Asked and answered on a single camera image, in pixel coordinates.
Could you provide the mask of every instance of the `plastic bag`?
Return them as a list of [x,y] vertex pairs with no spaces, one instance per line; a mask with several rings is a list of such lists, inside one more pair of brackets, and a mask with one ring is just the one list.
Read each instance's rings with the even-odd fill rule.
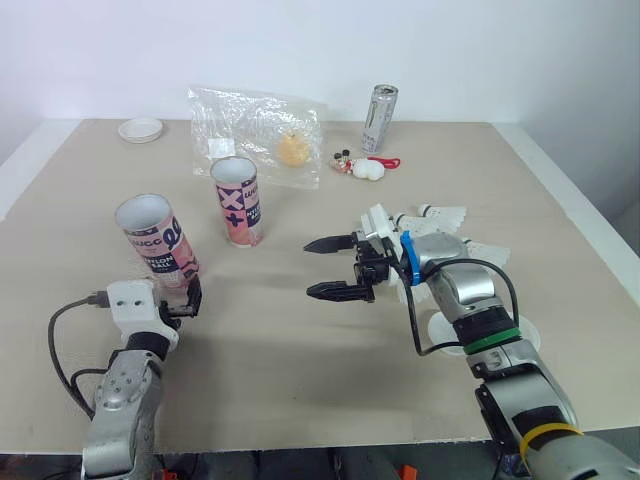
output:
[[319,187],[323,104],[270,93],[193,86],[191,141],[194,175],[229,155],[247,157],[263,181],[296,188]]

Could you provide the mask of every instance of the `white plush toy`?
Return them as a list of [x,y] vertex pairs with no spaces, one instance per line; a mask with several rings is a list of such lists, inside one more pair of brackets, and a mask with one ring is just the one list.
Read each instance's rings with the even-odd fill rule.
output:
[[376,181],[384,177],[384,165],[375,160],[358,158],[352,161],[351,172],[358,178]]

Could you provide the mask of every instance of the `table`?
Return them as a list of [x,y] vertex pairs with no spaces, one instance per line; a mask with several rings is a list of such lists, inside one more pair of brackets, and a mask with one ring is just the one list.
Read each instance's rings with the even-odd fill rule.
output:
[[[521,312],[537,325],[540,353],[582,428],[640,424],[637,257],[606,254],[598,235],[621,240],[591,218],[596,240],[589,238],[603,258],[627,267],[612,273],[576,227],[585,210],[556,201],[566,179],[554,174],[555,187],[545,189],[536,175],[553,167],[540,170],[537,147],[517,128],[393,123],[383,153],[403,164],[379,182],[329,169],[315,191],[261,182],[265,238],[244,250],[225,241],[211,181],[191,174],[188,122],[167,121],[166,133],[145,145],[119,139],[119,123],[80,123],[0,222],[0,451],[80,450],[88,419],[53,372],[46,326],[61,305],[147,275],[113,219],[119,203],[141,192],[170,200],[201,262],[204,291],[200,315],[184,322],[167,359],[159,451],[488,437],[464,359],[418,357],[392,292],[379,289],[374,304],[304,294],[320,281],[351,281],[353,257],[307,254],[302,246],[352,231],[378,202],[390,213],[425,201],[467,206],[461,234],[511,248],[506,271]],[[524,162],[499,131],[511,135]],[[356,147],[360,132],[358,123],[328,124],[327,151]],[[5,170],[15,170],[8,163]],[[421,304],[421,321],[434,311]],[[58,346],[70,374],[105,365],[121,343],[108,310],[82,307],[60,320]],[[92,391],[91,380],[83,385]]]

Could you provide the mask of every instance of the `pink cup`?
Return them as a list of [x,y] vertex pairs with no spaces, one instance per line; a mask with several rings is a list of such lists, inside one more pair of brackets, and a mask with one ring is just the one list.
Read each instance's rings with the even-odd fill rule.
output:
[[133,197],[116,210],[116,223],[167,288],[184,288],[200,266],[187,237],[161,195]]
[[211,166],[227,237],[236,247],[255,247],[262,240],[257,171],[243,157],[222,158]]

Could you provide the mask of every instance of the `green ring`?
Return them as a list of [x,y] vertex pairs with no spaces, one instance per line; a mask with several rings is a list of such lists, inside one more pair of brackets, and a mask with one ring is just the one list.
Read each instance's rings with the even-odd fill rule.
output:
[[489,335],[487,337],[481,338],[480,340],[476,340],[475,342],[471,342],[469,345],[466,345],[464,347],[464,353],[466,353],[467,355],[472,355],[487,347],[491,347],[492,345],[518,336],[520,336],[519,328],[514,327],[507,330],[502,330],[501,332],[494,333],[493,335]]

